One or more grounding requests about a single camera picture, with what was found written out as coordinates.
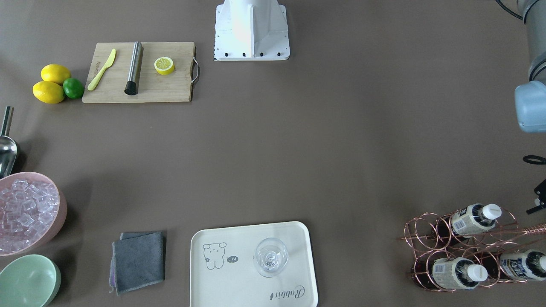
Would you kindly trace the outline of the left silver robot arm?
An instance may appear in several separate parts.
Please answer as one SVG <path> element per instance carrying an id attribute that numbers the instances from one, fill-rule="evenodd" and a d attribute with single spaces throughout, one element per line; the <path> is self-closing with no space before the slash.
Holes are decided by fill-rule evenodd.
<path id="1" fill-rule="evenodd" d="M 530 66 L 527 82 L 514 90 L 517 123 L 526 133 L 546 131 L 546 2 L 517 0 L 517 11 L 498 0 L 504 11 L 521 20 L 527 34 Z"/>

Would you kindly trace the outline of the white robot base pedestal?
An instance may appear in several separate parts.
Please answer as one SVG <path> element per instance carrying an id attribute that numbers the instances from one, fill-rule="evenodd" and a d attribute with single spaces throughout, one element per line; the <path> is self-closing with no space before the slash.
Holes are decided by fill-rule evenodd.
<path id="1" fill-rule="evenodd" d="M 215 61 L 290 58 L 286 7 L 276 0 L 225 0 L 216 6 Z"/>

